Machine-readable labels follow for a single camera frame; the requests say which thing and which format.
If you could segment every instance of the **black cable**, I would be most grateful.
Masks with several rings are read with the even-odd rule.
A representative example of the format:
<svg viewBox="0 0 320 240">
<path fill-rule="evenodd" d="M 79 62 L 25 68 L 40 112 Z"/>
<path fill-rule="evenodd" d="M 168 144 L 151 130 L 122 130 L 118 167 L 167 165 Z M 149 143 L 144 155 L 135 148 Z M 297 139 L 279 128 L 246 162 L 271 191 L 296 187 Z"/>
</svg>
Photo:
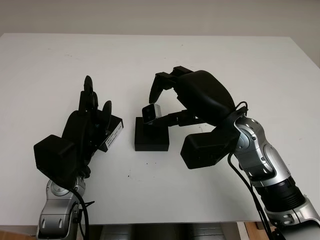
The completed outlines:
<svg viewBox="0 0 320 240">
<path fill-rule="evenodd" d="M 70 189 L 70 192 L 72 192 L 79 200 L 81 207 L 82 207 L 82 211 L 84 214 L 84 225 L 85 225 L 85 234 L 83 234 L 82 228 L 80 228 L 81 234 L 83 236 L 83 240 L 89 240 L 89 217 L 88 217 L 88 211 L 87 211 L 87 207 L 85 204 L 84 199 L 81 197 L 81 195 L 74 189 Z"/>
<path fill-rule="evenodd" d="M 270 226 L 269 226 L 269 223 L 268 223 L 268 220 L 267 220 L 267 217 L 266 217 L 266 214 L 252 188 L 252 185 L 250 186 L 249 183 L 247 182 L 247 180 L 244 178 L 244 176 L 236 169 L 236 167 L 232 164 L 231 162 L 231 156 L 233 155 L 233 153 L 229 153 L 228 155 L 228 164 L 230 165 L 230 167 L 235 171 L 235 173 L 241 178 L 241 180 L 244 182 L 244 184 L 246 185 L 246 187 L 249 189 L 252 197 L 253 197 L 253 201 L 254 201 L 254 204 L 255 204 L 255 207 L 258 211 L 258 214 L 260 216 L 260 219 L 261 219 L 261 222 L 263 224 L 263 227 L 264 227 L 264 230 L 269 238 L 269 240 L 273 240 L 273 236 L 272 236 L 272 231 L 270 229 Z"/>
<path fill-rule="evenodd" d="M 248 103 L 246 101 L 239 102 L 235 109 L 237 109 L 241 104 L 245 104 L 245 107 L 248 110 Z"/>
<path fill-rule="evenodd" d="M 81 232 L 82 238 L 85 239 L 85 234 L 84 234 L 84 231 L 82 229 L 81 221 L 79 222 L 79 228 L 80 228 L 80 232 Z"/>
</svg>

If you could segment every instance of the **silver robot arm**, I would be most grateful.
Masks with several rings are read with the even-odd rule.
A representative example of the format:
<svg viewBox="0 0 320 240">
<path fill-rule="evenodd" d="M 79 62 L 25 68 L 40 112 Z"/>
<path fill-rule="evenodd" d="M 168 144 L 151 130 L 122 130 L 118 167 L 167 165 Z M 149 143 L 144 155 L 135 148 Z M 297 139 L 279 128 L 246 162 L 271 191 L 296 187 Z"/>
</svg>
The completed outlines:
<svg viewBox="0 0 320 240">
<path fill-rule="evenodd" d="M 296 187 L 279 153 L 267 141 L 263 127 L 245 116 L 238 118 L 234 125 L 240 131 L 234 155 L 261 196 L 270 222 L 290 239 L 296 239 L 293 232 L 300 229 L 300 233 L 307 234 L 304 239 L 318 240 L 320 217 L 310 200 Z M 317 223 L 314 238 L 306 238 L 312 231 L 309 224 L 302 223 L 309 221 Z"/>
<path fill-rule="evenodd" d="M 74 190 L 84 195 L 86 184 L 78 177 Z M 37 240 L 75 240 L 81 219 L 78 198 L 69 190 L 56 185 L 52 180 L 46 185 L 46 203 L 41 211 Z"/>
</svg>

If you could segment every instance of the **wooden floor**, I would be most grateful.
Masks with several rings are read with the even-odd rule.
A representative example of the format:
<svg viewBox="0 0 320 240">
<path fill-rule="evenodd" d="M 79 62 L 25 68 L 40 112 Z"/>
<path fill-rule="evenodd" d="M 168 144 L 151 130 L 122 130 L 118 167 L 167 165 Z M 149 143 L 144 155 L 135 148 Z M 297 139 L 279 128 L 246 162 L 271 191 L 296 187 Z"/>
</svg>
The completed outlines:
<svg viewBox="0 0 320 240">
<path fill-rule="evenodd" d="M 268 240 L 265 230 L 257 229 L 255 222 L 245 222 L 244 224 L 250 240 Z M 0 231 L 0 240 L 36 240 L 36 237 Z"/>
<path fill-rule="evenodd" d="M 0 240 L 36 240 L 36 237 L 0 231 Z"/>
</svg>

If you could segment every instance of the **gray floor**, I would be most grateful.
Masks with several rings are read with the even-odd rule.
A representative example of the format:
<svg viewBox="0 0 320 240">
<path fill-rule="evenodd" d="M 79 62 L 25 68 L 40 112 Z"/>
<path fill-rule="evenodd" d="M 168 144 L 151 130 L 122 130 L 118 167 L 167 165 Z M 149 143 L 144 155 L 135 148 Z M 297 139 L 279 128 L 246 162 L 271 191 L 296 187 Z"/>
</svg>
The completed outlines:
<svg viewBox="0 0 320 240">
<path fill-rule="evenodd" d="M 100 240 L 239 240 L 236 223 L 106 225 Z"/>
</svg>

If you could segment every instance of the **small object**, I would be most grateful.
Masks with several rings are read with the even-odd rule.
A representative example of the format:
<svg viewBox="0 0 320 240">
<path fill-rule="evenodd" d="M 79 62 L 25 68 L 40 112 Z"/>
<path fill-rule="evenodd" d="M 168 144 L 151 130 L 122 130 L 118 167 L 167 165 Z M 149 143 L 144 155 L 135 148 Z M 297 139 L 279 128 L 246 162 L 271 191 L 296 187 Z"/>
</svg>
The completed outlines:
<svg viewBox="0 0 320 240">
<path fill-rule="evenodd" d="M 158 104 L 151 103 L 142 108 L 142 118 L 144 124 L 152 123 L 157 118 L 161 117 L 161 109 Z"/>
</svg>

